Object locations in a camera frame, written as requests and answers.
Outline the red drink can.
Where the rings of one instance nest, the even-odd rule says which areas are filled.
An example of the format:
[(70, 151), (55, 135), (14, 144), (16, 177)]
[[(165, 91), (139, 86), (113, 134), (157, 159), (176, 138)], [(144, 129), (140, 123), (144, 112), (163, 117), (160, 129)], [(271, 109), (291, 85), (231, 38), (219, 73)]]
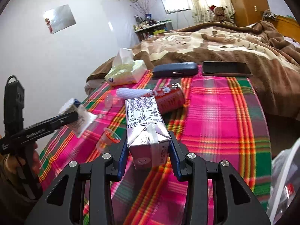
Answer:
[(173, 83), (151, 92), (156, 99), (159, 112), (163, 115), (182, 107), (185, 96), (179, 83)]

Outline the black tablet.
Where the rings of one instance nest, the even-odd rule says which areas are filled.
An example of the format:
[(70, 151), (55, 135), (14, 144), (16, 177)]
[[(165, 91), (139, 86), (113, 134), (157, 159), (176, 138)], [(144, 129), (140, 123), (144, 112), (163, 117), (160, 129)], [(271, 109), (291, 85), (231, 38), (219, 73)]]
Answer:
[(202, 63), (203, 76), (250, 77), (252, 73), (244, 62), (205, 61)]

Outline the cluttered side desk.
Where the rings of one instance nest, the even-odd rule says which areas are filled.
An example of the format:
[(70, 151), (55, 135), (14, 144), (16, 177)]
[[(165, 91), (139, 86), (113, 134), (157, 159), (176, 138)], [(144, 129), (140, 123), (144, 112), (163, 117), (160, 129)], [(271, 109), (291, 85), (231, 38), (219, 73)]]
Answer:
[(163, 34), (172, 31), (173, 26), (171, 20), (161, 21), (153, 25), (145, 25), (144, 27), (135, 27), (135, 34), (139, 41), (151, 38), (158, 34)]

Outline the brown teddy bear santa hat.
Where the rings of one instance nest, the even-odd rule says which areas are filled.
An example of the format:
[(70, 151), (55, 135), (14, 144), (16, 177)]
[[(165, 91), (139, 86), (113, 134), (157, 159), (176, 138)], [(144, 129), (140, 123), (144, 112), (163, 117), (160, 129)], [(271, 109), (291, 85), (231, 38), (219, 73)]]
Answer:
[(220, 22), (234, 25), (230, 17), (227, 15), (225, 8), (217, 7), (215, 5), (212, 5), (209, 8), (214, 14), (212, 22)]

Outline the pink plaid table cloth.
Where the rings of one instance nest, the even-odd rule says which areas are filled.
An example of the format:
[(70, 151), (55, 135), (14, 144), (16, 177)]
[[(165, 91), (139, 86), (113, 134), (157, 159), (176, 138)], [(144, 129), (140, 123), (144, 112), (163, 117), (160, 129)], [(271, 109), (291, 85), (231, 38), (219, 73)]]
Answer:
[[(259, 99), (246, 78), (204, 77), (154, 79), (147, 71), (133, 88), (157, 89), (178, 82), (185, 96), (183, 108), (164, 116), (168, 130), (179, 142), (204, 160), (228, 160), (244, 178), (263, 207), (271, 187), (271, 142)], [(105, 128), (118, 135), (126, 130), (124, 104), (110, 109), (105, 99), (116, 88), (103, 82), (84, 101), (97, 116), (95, 123), (78, 138), (67, 127), (54, 134), (40, 154), (40, 182), (44, 189), (70, 161), (85, 163), (99, 156), (96, 143)], [(111, 184), (116, 224), (180, 224), (187, 184), (178, 182), (171, 164), (151, 170), (136, 170), (127, 162), (120, 182)]]

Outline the tiny clear jelly cup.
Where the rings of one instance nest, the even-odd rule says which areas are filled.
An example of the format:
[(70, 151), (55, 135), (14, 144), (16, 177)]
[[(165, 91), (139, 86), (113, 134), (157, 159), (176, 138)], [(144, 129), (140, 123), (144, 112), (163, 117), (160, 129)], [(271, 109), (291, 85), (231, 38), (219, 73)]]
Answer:
[(112, 107), (122, 107), (124, 100), (116, 95), (109, 94), (104, 100), (104, 109), (110, 110)]

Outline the white wrapper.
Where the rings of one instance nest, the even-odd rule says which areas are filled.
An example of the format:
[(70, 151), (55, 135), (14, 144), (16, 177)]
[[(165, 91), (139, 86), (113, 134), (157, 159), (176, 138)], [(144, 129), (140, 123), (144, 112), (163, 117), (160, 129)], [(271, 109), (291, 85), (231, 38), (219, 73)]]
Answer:
[(76, 137), (79, 138), (85, 130), (93, 123), (97, 118), (96, 115), (87, 111), (83, 104), (75, 99), (71, 98), (68, 100), (59, 110), (59, 115), (64, 115), (67, 113), (76, 114), (76, 120), (72, 123), (68, 123), (67, 126), (75, 133)]

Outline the small wall window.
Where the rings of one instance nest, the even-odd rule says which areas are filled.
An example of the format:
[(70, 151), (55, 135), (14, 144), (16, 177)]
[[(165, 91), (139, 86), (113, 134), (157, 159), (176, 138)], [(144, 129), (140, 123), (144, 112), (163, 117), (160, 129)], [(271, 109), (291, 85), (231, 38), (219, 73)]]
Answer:
[(166, 14), (190, 10), (189, 0), (161, 0)]

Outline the orange wooden headboard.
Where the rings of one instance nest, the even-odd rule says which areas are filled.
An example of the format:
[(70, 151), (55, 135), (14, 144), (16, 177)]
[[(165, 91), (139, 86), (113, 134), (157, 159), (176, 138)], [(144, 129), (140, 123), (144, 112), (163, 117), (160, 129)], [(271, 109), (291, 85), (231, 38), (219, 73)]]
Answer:
[(274, 27), (279, 33), (285, 37), (295, 39), (297, 42), (300, 40), (300, 27), (296, 20), (278, 16), (275, 21), (273, 21)]

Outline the wall poster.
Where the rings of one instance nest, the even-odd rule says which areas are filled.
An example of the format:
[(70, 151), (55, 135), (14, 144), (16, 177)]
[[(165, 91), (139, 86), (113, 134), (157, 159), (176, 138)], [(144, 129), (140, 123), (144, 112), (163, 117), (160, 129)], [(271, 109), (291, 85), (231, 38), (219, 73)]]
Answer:
[(44, 12), (43, 18), (51, 34), (76, 24), (69, 5), (63, 5)]

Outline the dried branches in vase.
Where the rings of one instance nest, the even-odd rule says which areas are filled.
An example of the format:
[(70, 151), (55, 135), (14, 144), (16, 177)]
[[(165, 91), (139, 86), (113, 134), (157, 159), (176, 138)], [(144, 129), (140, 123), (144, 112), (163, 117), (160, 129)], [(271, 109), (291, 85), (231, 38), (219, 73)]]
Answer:
[(142, 15), (145, 20), (148, 20), (148, 15), (150, 14), (149, 2), (150, 0), (135, 0), (130, 6)]

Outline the orange wooden wardrobe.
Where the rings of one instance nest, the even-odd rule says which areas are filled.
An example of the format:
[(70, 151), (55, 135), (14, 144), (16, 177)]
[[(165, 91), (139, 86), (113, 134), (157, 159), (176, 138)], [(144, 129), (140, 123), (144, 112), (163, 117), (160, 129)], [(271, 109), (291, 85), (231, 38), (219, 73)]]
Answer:
[(235, 10), (237, 26), (248, 26), (259, 22), (265, 10), (269, 9), (267, 0), (231, 0)]

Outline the small clear plastic cup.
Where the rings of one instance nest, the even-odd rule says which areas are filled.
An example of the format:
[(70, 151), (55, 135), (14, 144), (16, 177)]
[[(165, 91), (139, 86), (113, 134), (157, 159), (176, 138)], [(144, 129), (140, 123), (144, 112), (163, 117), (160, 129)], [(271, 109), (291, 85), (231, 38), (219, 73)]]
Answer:
[(96, 144), (97, 151), (100, 153), (106, 153), (109, 151), (109, 147), (112, 144), (117, 144), (121, 141), (121, 137), (116, 134), (111, 129), (105, 127), (103, 128), (104, 133), (100, 137), (99, 141)]

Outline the clear trash bag liner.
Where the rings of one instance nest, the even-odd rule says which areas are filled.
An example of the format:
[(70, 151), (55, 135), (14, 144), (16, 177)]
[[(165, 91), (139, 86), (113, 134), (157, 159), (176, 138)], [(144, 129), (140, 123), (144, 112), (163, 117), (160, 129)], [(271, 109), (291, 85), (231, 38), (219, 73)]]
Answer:
[(276, 224), (291, 207), (299, 190), (299, 140), (281, 151), (271, 162), (271, 196), (267, 215)]

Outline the dark blue glasses case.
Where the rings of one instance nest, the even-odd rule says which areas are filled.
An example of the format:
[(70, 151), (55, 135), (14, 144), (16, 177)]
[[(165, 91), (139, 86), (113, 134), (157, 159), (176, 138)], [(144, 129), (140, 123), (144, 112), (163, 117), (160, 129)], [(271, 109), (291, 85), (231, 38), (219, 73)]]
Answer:
[(196, 74), (198, 74), (198, 66), (195, 62), (162, 64), (153, 69), (154, 78), (187, 77)]

